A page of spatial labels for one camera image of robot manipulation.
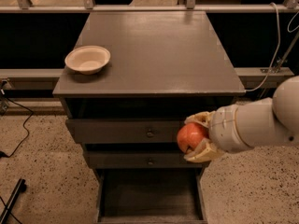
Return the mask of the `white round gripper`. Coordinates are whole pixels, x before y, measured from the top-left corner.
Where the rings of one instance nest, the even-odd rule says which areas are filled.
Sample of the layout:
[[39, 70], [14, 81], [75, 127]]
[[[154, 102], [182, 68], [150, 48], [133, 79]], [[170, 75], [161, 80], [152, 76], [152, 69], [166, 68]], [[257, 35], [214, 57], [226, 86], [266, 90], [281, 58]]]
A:
[[208, 128], [209, 138], [204, 138], [195, 150], [184, 155], [189, 162], [202, 163], [213, 161], [225, 152], [239, 153], [251, 150], [240, 137], [236, 128], [238, 105], [223, 106], [215, 112], [199, 112], [188, 116], [185, 124], [197, 123]]

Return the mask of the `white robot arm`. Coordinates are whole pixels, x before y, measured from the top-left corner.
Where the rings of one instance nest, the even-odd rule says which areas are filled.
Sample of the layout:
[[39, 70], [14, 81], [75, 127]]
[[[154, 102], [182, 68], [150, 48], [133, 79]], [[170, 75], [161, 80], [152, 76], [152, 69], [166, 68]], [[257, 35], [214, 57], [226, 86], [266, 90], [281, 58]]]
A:
[[225, 153], [263, 146], [299, 145], [299, 76], [282, 82], [271, 98], [228, 105], [185, 119], [205, 127], [208, 137], [185, 154], [189, 162], [212, 161]]

